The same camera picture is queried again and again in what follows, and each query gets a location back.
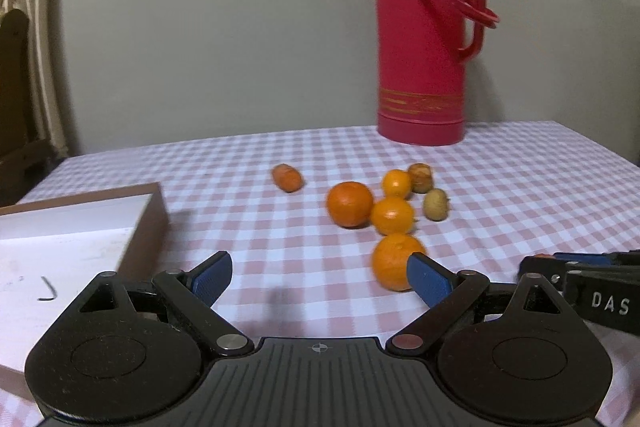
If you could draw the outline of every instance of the pink and white tablecloth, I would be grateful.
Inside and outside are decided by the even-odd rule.
[[[271,168],[281,162],[303,173],[303,190],[274,187]],[[336,227],[324,197],[345,180],[380,196],[384,172],[413,162],[433,167],[452,203],[449,219],[422,218],[415,235],[454,271],[510,282],[524,255],[640,248],[640,169],[553,122],[476,124],[462,143],[441,148],[351,127],[98,153],[68,159],[25,201],[161,182],[172,229],[159,269],[189,269],[229,251],[233,280],[214,309],[244,333],[384,342],[426,307],[413,293],[375,282],[369,255],[380,237],[371,227]],[[421,216],[420,200],[411,202]],[[614,365],[598,418],[618,427],[640,401],[640,339],[593,330]],[[0,427],[31,427],[40,418],[33,404],[0,391]]]

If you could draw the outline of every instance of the kiwi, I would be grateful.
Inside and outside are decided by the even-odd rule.
[[[433,173],[426,163],[414,163],[406,170],[411,178],[411,190],[426,194],[433,188]]]
[[[449,198],[441,188],[434,188],[427,192],[422,202],[424,215],[432,221],[443,221],[449,216]]]

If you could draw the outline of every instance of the black hook mark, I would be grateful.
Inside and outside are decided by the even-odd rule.
[[[38,301],[52,301],[53,299],[55,299],[58,296],[58,292],[56,292],[56,289],[53,288],[53,285],[49,282],[49,280],[46,277],[40,276],[40,278],[47,285],[47,287],[51,290],[51,293],[53,293],[53,297],[47,297],[47,298],[40,297],[38,299]]]

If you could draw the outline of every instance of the thermos base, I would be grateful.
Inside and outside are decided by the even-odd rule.
[[[415,123],[378,114],[378,133],[394,142],[410,145],[452,145],[465,136],[465,122]]]

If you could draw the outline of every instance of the crosshair circle symbol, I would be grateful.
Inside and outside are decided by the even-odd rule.
[[[323,343],[317,343],[311,346],[311,349],[313,349],[316,353],[324,353],[327,349],[331,349],[331,347]]]

